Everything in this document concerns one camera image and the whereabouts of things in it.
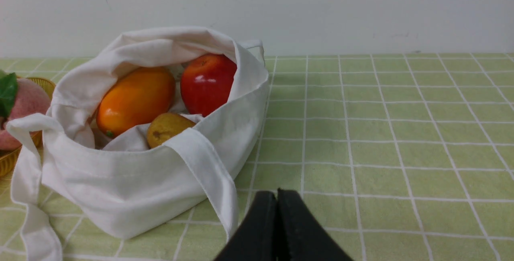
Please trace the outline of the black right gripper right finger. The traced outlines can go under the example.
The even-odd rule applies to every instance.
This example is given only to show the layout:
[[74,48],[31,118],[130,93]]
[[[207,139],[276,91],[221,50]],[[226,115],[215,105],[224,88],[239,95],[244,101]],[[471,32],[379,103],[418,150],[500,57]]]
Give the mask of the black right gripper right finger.
[[277,191],[278,261],[351,261],[295,190]]

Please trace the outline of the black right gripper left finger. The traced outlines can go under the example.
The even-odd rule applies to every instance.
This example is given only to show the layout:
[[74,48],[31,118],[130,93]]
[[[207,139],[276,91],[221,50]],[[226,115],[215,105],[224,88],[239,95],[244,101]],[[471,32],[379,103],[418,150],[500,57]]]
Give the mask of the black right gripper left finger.
[[216,261],[275,261],[277,199],[259,191],[237,231],[215,258]]

